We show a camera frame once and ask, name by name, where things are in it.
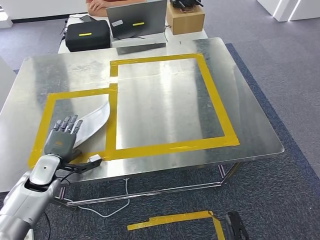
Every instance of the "white wall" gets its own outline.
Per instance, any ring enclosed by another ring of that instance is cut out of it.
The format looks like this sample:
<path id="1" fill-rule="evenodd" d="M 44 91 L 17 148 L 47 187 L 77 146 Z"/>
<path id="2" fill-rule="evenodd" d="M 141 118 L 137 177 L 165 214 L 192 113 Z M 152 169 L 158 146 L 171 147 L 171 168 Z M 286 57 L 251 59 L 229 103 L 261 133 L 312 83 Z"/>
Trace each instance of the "white wall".
<path id="1" fill-rule="evenodd" d="M 12 20 L 87 12 L 85 0 L 0 0 Z"/>
<path id="2" fill-rule="evenodd" d="M 301 0 L 291 20 L 320 18 L 320 0 Z"/>
<path id="3" fill-rule="evenodd" d="M 283 0 L 275 18 L 279 22 L 287 22 L 298 0 Z"/>
<path id="4" fill-rule="evenodd" d="M 272 15 L 275 8 L 278 6 L 279 0 L 257 0 L 260 4 L 261 4 L 266 11 Z"/>

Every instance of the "cardboard box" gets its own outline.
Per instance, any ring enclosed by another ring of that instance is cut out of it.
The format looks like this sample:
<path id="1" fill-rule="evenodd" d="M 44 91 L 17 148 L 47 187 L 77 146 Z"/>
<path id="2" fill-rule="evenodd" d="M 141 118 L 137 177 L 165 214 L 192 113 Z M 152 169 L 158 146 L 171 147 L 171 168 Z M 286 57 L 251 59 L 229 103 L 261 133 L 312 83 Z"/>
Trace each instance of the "cardboard box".
<path id="1" fill-rule="evenodd" d="M 174 35 L 201 32 L 204 28 L 205 13 L 201 6 L 195 6 L 194 11 L 182 12 L 170 2 L 167 5 L 167 22 L 171 26 Z"/>

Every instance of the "person's arm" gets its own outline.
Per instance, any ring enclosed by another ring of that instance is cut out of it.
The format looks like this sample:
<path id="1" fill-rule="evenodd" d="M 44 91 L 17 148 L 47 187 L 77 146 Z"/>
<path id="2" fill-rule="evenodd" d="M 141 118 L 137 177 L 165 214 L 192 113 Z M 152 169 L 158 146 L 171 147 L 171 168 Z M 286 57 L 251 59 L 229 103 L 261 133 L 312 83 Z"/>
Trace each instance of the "person's arm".
<path id="1" fill-rule="evenodd" d="M 146 2 L 146 0 L 124 0 L 124 1 L 102 1 L 102 0 L 94 0 L 91 2 L 86 3 L 88 13 L 91 16 L 96 17 L 106 17 L 107 13 L 106 8 L 109 7 L 118 7 L 128 4 L 137 4 L 137 3 L 143 3 Z"/>
<path id="2" fill-rule="evenodd" d="M 105 7 L 102 7 L 99 10 L 92 10 L 91 8 L 91 3 L 86 3 L 87 5 L 87 9 L 88 9 L 88 13 L 91 16 L 96 16 L 96 17 L 106 17 L 107 16 L 107 12 L 106 11 Z"/>
<path id="3" fill-rule="evenodd" d="M 109 2 L 109 7 L 118 7 L 128 4 L 137 4 L 137 3 L 143 3 L 146 0 L 125 0 L 125 1 L 112 1 Z"/>

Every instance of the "yellow tape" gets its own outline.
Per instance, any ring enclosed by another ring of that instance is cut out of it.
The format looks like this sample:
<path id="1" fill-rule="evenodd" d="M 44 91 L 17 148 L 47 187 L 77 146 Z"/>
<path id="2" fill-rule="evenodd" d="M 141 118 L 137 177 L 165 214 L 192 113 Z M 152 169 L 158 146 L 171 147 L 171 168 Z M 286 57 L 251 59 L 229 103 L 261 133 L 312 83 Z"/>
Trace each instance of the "yellow tape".
<path id="1" fill-rule="evenodd" d="M 128 231 L 143 229 L 148 227 L 153 227 L 157 225 L 163 224 L 171 224 L 183 221 L 191 221 L 196 219 L 207 219 L 212 218 L 213 224 L 215 228 L 218 240 L 224 240 L 225 236 L 223 235 L 223 228 L 221 227 L 220 221 L 214 216 L 211 211 L 198 211 L 198 212 L 190 212 L 190 213 L 183 213 L 183 214 L 174 214 L 174 215 L 168 215 L 168 216 L 156 216 L 150 217 L 149 221 L 140 222 L 136 224 L 128 225 Z"/>
<path id="2" fill-rule="evenodd" d="M 28 166 L 29 168 L 32 168 L 34 165 L 35 165 L 38 159 L 42 156 L 45 141 L 46 140 L 47 133 L 49 129 L 49 125 L 51 120 L 51 116 L 54 111 L 54 107 L 56 100 L 109 94 L 109 98 L 111 99 L 111 101 L 112 101 L 112 99 L 115 98 L 114 96 L 117 98 L 117 92 L 118 92 L 118 85 L 112 83 L 112 84 L 110 84 L 109 88 L 49 93 L 47 97 L 47 101 L 45 105 L 45 108 L 43 109 L 42 117 L 38 126 L 38 133 L 36 134 L 33 147 L 31 150 L 29 160 L 27 161 Z M 77 161 L 86 162 L 91 156 L 92 156 L 92 154 L 91 153 L 82 154 L 79 158 L 77 158 Z"/>
<path id="3" fill-rule="evenodd" d="M 110 115 L 106 123 L 105 150 L 83 153 L 78 158 L 74 160 L 74 163 L 85 163 L 87 162 L 88 157 L 95 154 L 100 155 L 104 161 L 110 161 L 117 159 L 138 158 L 238 145 L 239 142 L 237 136 L 233 130 L 230 120 L 228 118 L 227 113 L 226 112 L 225 108 L 223 107 L 223 104 L 222 103 L 220 97 L 218 94 L 218 91 L 214 85 L 214 82 L 213 81 L 209 69 L 208 68 L 205 60 L 204 59 L 204 56 L 201 53 L 154 56 L 110 61 L 110 77 L 117 77 L 118 75 L 119 65 L 183 59 L 196 60 L 201 74 L 202 75 L 203 81 L 205 82 L 209 94 L 209 97 L 212 102 L 212 105 L 217 113 L 217 116 L 223 132 L 223 136 L 116 149 L 118 86 L 117 84 L 114 83 L 110 84 L 109 88 L 48 94 L 45 109 L 43 110 L 42 118 L 40 122 L 39 128 L 33 145 L 33 148 L 31 151 L 29 159 L 28 160 L 28 165 L 29 167 L 34 166 L 37 162 L 37 160 L 41 156 L 42 152 L 42 147 L 45 141 L 47 132 L 48 131 L 48 127 L 51 119 L 55 100 L 87 97 L 101 94 L 109 94 L 109 102 L 110 104 Z"/>
<path id="4" fill-rule="evenodd" d="M 83 36 L 90 36 L 90 35 L 92 35 L 92 33 L 91 32 L 89 32 L 89 33 L 82 33 L 82 34 L 79 34 L 78 36 L 79 37 L 83 37 Z"/>
<path id="5" fill-rule="evenodd" d="M 144 25 L 145 23 L 144 22 L 138 22 L 138 23 L 134 23 L 134 24 L 132 24 L 132 26 L 140 26 L 140 25 Z"/>

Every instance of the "blue carpet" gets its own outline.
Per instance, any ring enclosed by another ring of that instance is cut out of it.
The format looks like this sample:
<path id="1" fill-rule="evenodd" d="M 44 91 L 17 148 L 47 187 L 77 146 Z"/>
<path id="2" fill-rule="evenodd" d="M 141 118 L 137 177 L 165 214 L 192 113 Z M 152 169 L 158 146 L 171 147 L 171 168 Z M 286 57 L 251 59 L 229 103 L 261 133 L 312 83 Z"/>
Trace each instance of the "blue carpet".
<path id="1" fill-rule="evenodd" d="M 51 240 L 177 240 L 216 239 L 212 222 L 202 219 L 172 223 L 134 231 L 127 225 L 150 217 L 211 210 L 218 218 L 238 211 L 252 240 L 318 240 L 320 181 L 295 141 L 279 119 L 232 44 L 226 47 L 264 110 L 285 152 L 269 160 L 244 163 L 228 184 L 168 195 L 132 199 L 130 205 L 109 218 L 93 212 L 70 212 L 50 205 Z M 128 181 L 129 193 L 214 181 L 217 168 L 202 168 L 134 177 Z M 67 196 L 73 200 L 124 194 L 122 180 L 75 185 Z M 104 215 L 125 204 L 117 201 L 92 205 Z M 35 239 L 47 239 L 48 224 L 42 218 L 35 229 Z"/>

